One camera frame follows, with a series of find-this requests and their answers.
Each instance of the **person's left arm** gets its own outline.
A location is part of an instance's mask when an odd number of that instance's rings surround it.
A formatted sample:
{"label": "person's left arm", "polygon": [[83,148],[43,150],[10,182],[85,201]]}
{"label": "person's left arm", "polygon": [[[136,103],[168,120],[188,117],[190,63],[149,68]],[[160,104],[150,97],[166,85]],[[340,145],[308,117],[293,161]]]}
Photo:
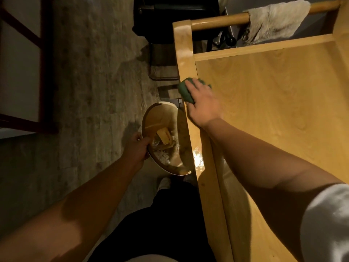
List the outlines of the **person's left arm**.
{"label": "person's left arm", "polygon": [[119,160],[2,239],[0,261],[82,261],[142,168],[149,143],[135,133]]}

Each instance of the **towel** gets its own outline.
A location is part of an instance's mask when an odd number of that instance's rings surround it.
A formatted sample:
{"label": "towel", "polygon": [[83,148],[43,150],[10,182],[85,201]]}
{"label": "towel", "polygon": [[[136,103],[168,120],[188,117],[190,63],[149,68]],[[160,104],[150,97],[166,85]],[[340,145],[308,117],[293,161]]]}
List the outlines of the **towel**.
{"label": "towel", "polygon": [[309,10],[309,2],[298,0],[244,11],[250,15],[250,23],[242,36],[244,45],[291,37]]}

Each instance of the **forearm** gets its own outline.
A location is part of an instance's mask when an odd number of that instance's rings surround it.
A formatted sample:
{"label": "forearm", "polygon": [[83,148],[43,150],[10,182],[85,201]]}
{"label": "forearm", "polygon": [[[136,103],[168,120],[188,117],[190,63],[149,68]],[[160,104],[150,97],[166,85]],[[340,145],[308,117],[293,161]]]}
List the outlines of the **forearm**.
{"label": "forearm", "polygon": [[321,168],[255,138],[223,119],[210,122],[205,130],[222,149],[229,167],[245,186],[306,191],[340,182]]}
{"label": "forearm", "polygon": [[119,159],[34,217],[0,242],[0,261],[82,261],[131,182],[132,167]]}

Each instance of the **shirt sleeve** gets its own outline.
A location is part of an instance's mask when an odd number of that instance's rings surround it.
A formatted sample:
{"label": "shirt sleeve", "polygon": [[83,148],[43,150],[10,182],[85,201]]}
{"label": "shirt sleeve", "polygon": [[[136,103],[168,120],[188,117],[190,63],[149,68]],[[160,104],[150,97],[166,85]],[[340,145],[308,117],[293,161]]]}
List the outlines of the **shirt sleeve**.
{"label": "shirt sleeve", "polygon": [[349,185],[330,186],[312,200],[300,242],[305,262],[349,262]]}

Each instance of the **sponge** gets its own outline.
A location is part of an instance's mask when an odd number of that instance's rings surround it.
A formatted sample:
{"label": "sponge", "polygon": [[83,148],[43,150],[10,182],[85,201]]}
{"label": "sponge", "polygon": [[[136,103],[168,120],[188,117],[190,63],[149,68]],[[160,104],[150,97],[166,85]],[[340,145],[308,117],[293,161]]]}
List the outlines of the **sponge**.
{"label": "sponge", "polygon": [[[182,96],[182,98],[183,98],[183,100],[185,101],[185,102],[189,102],[189,103],[192,103],[192,104],[194,104],[194,100],[193,100],[193,98],[192,98],[192,95],[190,94],[190,92],[188,91],[188,89],[187,89],[187,86],[185,85],[185,80],[188,80],[190,83],[192,83],[194,86],[195,86],[195,84],[194,84],[194,82],[193,82],[193,79],[192,78],[190,78],[190,77],[188,77],[187,79],[184,79],[182,82],[180,82],[179,84],[178,84],[178,91],[179,91],[179,93],[181,94],[181,96]],[[203,80],[201,80],[201,79],[198,79],[199,80],[199,82],[200,83],[202,83],[203,85],[205,85],[205,82],[203,81]]]}

